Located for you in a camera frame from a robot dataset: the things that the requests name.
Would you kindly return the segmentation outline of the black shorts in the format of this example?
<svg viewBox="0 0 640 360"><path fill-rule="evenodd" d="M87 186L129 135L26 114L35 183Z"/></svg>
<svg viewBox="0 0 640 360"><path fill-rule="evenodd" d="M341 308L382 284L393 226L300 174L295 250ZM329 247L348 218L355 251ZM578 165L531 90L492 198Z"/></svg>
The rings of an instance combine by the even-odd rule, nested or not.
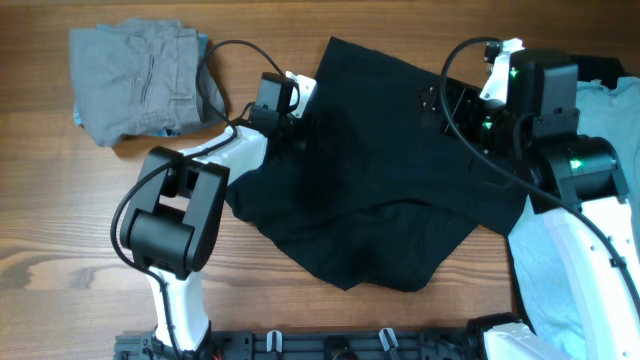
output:
<svg viewBox="0 0 640 360"><path fill-rule="evenodd" d="M435 74L332 38L315 78L307 149L274 151L229 186L238 219L343 290L420 290L476 227L511 232L525 196L508 163L491 169L419 124Z"/></svg>

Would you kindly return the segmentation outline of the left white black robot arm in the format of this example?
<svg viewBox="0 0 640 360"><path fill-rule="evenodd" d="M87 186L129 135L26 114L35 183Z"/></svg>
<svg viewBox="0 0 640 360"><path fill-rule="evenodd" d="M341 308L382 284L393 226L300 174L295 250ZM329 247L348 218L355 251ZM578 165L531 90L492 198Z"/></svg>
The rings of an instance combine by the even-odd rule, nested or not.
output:
<svg viewBox="0 0 640 360"><path fill-rule="evenodd" d="M219 358L202 270L218 238L227 188L259 168L269 146L294 134L316 90L311 77L265 73L256 100L222 135L192 148L149 152L114 216L113 232L120 256L150 283L157 325L139 339L137 351L117 339L117 358Z"/></svg>

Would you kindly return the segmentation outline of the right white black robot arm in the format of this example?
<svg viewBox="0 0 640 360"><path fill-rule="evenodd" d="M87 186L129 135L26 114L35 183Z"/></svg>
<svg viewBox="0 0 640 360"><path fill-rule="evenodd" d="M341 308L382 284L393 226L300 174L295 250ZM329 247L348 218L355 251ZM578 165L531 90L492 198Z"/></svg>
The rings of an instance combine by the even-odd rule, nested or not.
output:
<svg viewBox="0 0 640 360"><path fill-rule="evenodd" d="M549 302L567 293L592 359L639 355L639 259L630 190L621 160L604 138L578 131L579 68L553 49L486 43L491 67L481 91L441 76L431 89L450 132L529 199L512 237L557 254Z"/></svg>

